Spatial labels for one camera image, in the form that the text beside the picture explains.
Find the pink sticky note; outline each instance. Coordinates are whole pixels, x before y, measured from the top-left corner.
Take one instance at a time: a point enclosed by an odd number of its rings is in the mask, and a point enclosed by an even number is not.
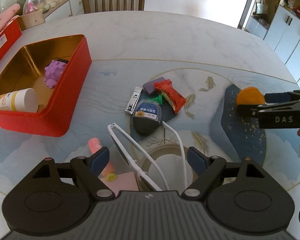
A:
[[[117,196],[120,190],[139,191],[136,178],[133,172],[117,175],[114,181],[108,182],[106,178],[102,178],[101,181],[111,189]]]

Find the ribbed gray surface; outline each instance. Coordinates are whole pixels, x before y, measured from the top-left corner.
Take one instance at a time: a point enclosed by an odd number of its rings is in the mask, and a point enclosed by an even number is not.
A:
[[[213,221],[199,202],[181,199],[177,192],[122,192],[98,203],[79,226],[55,236],[26,236],[11,232],[4,240],[293,240],[286,232],[244,236]]]

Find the orange round object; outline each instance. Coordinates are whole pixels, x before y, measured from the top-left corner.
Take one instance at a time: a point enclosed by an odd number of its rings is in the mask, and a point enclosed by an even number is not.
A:
[[[237,105],[263,105],[265,98],[255,87],[247,87],[239,92],[236,100]]]

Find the metal screw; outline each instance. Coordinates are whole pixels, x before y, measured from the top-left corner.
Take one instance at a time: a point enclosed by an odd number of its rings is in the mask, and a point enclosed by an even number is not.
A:
[[[188,197],[197,197],[200,195],[200,191],[195,188],[188,188],[185,190],[185,195]]]
[[[109,189],[99,189],[97,191],[98,197],[110,197],[112,195],[112,191]]]

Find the green plastic pushpin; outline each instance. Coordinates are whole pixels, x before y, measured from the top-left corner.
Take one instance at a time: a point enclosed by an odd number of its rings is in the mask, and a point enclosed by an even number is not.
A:
[[[148,100],[156,101],[159,105],[162,105],[162,95],[158,95],[156,98],[148,98]]]

